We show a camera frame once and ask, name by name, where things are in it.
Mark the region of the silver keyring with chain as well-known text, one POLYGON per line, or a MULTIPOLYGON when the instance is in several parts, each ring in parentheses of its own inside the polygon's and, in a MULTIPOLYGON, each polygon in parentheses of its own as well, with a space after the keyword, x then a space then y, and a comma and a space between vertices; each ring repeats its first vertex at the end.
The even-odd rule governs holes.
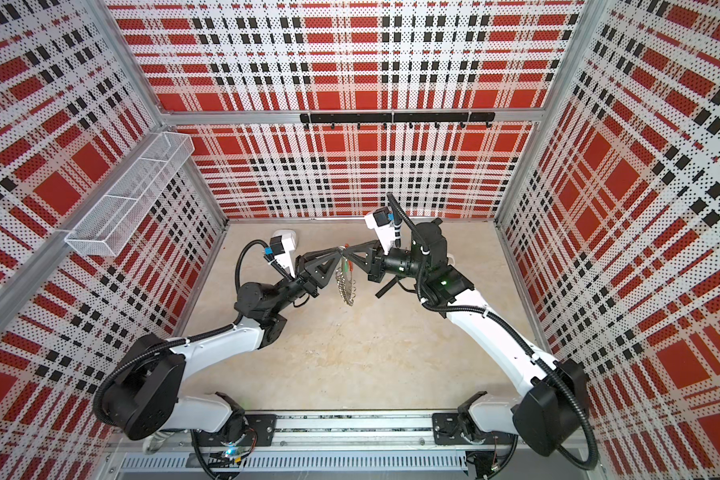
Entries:
POLYGON ((340 260, 335 270, 335 280, 339 294, 343 302, 348 306, 353 306, 356 296, 356 285, 354 280, 354 264, 353 271, 348 272, 344 269, 344 257, 340 260))

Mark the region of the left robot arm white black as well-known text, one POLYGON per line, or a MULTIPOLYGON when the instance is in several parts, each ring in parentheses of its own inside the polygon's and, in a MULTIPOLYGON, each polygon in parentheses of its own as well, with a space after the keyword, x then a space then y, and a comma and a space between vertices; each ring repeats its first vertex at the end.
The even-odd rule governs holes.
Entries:
POLYGON ((183 396, 183 384, 210 366, 273 344, 286 324, 282 310, 304 296, 317 297, 342 253, 340 247, 309 252, 288 273, 267 247, 264 257, 281 276, 276 284, 237 280, 237 317, 225 326, 188 337, 139 338, 96 390, 95 417, 131 440, 181 430, 218 432, 239 421, 241 410, 229 397, 183 396))

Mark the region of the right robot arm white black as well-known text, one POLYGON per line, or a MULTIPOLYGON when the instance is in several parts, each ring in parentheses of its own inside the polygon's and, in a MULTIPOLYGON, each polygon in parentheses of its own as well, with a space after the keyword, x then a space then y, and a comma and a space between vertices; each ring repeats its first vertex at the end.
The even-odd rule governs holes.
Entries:
POLYGON ((371 212, 367 220, 375 239, 306 254, 298 262, 300 269, 330 276, 347 260, 371 282, 382 283, 386 275, 394 283, 412 278, 421 306, 459 327, 501 368, 519 396, 516 404, 497 405, 478 392, 458 407, 446 436, 483 444, 491 433, 501 432, 541 456, 558 452, 579 469, 595 469, 600 455, 582 364, 557 360, 489 305, 450 262, 441 219, 414 222, 393 195, 387 199, 388 206, 371 212))

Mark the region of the black hook rail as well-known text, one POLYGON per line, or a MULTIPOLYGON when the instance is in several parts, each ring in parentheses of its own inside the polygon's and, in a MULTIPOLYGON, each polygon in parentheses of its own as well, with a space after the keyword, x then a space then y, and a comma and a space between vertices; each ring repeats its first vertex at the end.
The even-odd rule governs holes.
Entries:
POLYGON ((299 116, 303 125, 326 124, 389 124, 389 123, 485 123, 491 124, 496 113, 487 112, 376 112, 376 113, 303 113, 299 116))

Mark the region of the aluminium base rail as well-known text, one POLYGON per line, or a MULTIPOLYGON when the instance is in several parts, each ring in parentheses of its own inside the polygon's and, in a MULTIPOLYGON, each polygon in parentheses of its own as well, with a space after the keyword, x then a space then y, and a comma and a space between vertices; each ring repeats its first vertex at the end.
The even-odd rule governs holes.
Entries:
POLYGON ((534 453, 504 432, 469 443, 457 416, 438 410, 255 411, 259 444, 200 447, 172 435, 155 453, 115 438, 98 479, 603 479, 605 469, 574 467, 534 453))

